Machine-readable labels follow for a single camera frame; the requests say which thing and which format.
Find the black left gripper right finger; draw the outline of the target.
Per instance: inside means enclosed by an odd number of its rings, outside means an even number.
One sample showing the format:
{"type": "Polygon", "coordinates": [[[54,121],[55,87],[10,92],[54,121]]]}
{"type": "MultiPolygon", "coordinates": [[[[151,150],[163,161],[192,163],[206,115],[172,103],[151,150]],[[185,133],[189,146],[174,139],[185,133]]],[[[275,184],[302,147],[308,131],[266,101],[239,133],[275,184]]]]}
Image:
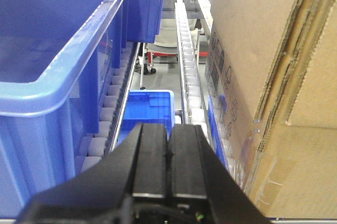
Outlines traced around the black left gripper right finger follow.
{"type": "Polygon", "coordinates": [[[232,179],[200,126],[176,125],[168,150],[172,204],[193,223],[270,223],[232,179]]]}

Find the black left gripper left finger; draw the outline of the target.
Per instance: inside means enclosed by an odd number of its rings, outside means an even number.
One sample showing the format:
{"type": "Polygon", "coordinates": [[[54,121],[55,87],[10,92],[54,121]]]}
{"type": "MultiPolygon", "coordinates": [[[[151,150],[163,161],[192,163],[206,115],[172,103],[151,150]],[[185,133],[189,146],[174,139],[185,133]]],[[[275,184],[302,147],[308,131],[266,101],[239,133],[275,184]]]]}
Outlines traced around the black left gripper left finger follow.
{"type": "Polygon", "coordinates": [[[74,179],[36,194],[17,223],[163,223],[166,129],[138,124],[74,179]]]}

